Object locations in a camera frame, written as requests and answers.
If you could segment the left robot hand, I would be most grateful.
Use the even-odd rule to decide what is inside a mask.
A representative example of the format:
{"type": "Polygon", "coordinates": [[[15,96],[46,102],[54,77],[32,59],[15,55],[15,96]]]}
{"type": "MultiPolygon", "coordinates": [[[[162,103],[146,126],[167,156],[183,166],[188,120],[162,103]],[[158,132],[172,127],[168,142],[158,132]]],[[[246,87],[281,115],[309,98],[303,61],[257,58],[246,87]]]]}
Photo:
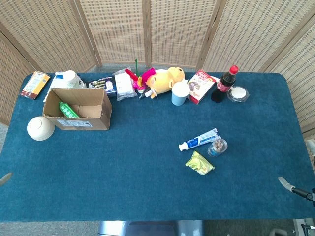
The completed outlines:
{"type": "Polygon", "coordinates": [[[0,186],[2,186],[5,183],[7,183],[11,179],[12,175],[13,175],[13,173],[7,173],[4,176],[2,176],[0,178],[0,186]]]}

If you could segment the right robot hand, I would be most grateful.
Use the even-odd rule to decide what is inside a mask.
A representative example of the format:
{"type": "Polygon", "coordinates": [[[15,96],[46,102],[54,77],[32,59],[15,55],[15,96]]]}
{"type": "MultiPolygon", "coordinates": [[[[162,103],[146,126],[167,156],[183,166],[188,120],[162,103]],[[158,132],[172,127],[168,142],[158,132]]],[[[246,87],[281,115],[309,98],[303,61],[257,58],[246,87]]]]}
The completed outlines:
{"type": "Polygon", "coordinates": [[[279,182],[282,184],[282,186],[287,189],[288,191],[295,193],[309,201],[315,202],[315,194],[310,193],[306,190],[296,188],[294,185],[288,183],[283,177],[278,177],[279,182]]]}

